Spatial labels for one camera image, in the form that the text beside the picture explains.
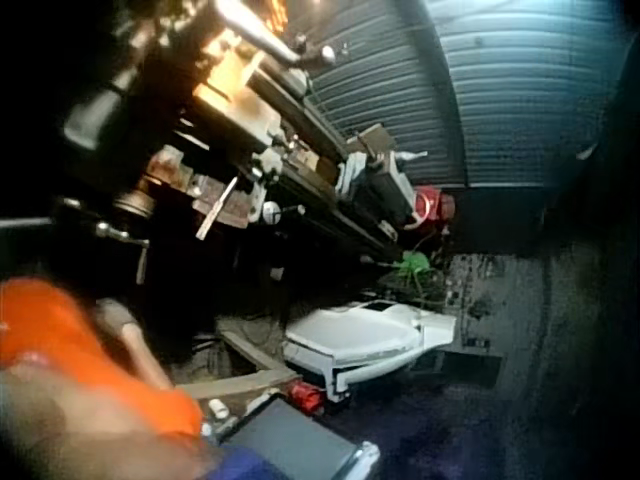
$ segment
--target corrugated metal ceiling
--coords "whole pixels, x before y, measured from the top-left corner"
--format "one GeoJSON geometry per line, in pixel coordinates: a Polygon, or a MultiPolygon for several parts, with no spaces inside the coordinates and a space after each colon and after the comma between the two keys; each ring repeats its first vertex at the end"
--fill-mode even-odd
{"type": "Polygon", "coordinates": [[[604,0],[289,0],[289,11],[291,31],[348,52],[314,76],[321,110],[345,136],[383,122],[401,149],[428,150],[407,173],[433,184],[544,183],[550,162],[596,139],[630,40],[604,0]]]}

